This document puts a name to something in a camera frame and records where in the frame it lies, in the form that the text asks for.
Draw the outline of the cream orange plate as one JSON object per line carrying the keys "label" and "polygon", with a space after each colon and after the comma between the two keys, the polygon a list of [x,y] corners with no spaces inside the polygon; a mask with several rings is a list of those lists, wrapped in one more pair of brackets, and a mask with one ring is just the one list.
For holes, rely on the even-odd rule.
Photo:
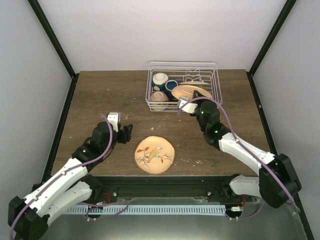
{"label": "cream orange plate", "polygon": [[198,91],[201,95],[203,95],[205,97],[212,98],[212,95],[207,90],[205,90],[201,87],[194,86],[194,85],[176,86],[172,90],[171,94],[176,99],[179,99],[180,97],[186,97],[189,100],[191,100],[193,98],[194,91]]}

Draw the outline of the dark blue mug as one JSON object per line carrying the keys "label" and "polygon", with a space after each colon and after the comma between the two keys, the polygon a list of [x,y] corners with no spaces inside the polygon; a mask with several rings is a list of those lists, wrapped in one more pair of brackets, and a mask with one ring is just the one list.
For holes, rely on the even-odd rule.
{"label": "dark blue mug", "polygon": [[175,87],[177,87],[179,84],[176,80],[168,80],[166,83],[165,83],[165,86],[164,86],[164,92],[165,94],[167,95],[167,97],[169,99],[173,99],[173,94],[172,94],[172,91]]}

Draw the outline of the white wire dish rack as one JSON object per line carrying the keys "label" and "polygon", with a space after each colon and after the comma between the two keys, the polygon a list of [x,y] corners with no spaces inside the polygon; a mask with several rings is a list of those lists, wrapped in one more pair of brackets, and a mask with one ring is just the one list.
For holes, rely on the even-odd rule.
{"label": "white wire dish rack", "polygon": [[177,83],[185,81],[204,81],[210,85],[192,85],[208,91],[212,99],[219,104],[223,102],[218,65],[210,61],[151,61],[148,65],[147,87],[145,100],[153,112],[176,112],[178,100],[175,97],[167,102],[152,102],[151,95],[156,92],[152,87],[152,78],[156,73],[165,73],[168,80],[175,80]]}

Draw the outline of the bird painted plate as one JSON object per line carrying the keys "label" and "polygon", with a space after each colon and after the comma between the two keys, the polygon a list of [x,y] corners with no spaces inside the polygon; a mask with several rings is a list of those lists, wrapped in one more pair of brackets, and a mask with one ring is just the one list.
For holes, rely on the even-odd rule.
{"label": "bird painted plate", "polygon": [[175,148],[163,137],[149,136],[143,139],[134,151],[136,165],[145,173],[165,173],[175,160]]}

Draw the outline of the small white bowl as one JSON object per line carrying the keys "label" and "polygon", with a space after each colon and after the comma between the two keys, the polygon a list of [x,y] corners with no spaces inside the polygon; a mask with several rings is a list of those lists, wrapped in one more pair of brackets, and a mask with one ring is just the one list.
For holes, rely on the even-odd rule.
{"label": "small white bowl", "polygon": [[168,102],[169,98],[168,96],[162,92],[162,91],[155,91],[151,96],[150,96],[150,101],[151,102]]}

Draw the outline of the white bowl teal outside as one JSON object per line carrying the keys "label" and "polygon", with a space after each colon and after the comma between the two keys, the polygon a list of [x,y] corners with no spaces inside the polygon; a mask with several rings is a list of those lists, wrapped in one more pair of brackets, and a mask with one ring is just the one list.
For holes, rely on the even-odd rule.
{"label": "white bowl teal outside", "polygon": [[151,86],[155,91],[164,91],[169,77],[166,73],[158,72],[152,77]]}

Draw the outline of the round bamboo steamer tray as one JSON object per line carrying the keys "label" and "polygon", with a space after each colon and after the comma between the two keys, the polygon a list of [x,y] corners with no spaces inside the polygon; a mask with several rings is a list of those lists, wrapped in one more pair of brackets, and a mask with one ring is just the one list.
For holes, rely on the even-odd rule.
{"label": "round bamboo steamer tray", "polygon": [[182,81],[179,83],[179,85],[206,86],[206,85],[210,85],[210,83],[205,82],[205,81],[191,80],[191,81]]}

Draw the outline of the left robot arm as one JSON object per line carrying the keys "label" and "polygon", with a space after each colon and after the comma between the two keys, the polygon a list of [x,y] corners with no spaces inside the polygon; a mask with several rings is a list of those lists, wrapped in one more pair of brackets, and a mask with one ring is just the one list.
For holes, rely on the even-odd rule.
{"label": "left robot arm", "polygon": [[9,238],[17,233],[23,240],[38,240],[61,214],[77,204],[103,201],[102,183],[89,172],[102,163],[115,145],[131,140],[133,125],[100,122],[71,155],[66,164],[39,188],[8,205]]}

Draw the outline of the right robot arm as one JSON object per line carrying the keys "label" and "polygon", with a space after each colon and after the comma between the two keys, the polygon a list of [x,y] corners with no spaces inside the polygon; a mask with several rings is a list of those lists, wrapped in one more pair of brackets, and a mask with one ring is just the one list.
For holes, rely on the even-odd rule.
{"label": "right robot arm", "polygon": [[247,165],[255,177],[237,175],[222,188],[223,198],[229,202],[240,195],[262,198],[269,206],[279,208],[286,202],[295,204],[294,195],[302,188],[290,158],[281,153],[261,150],[238,137],[231,126],[220,120],[224,111],[209,97],[195,90],[192,102],[196,104],[196,117],[206,142],[217,150],[229,154]]}

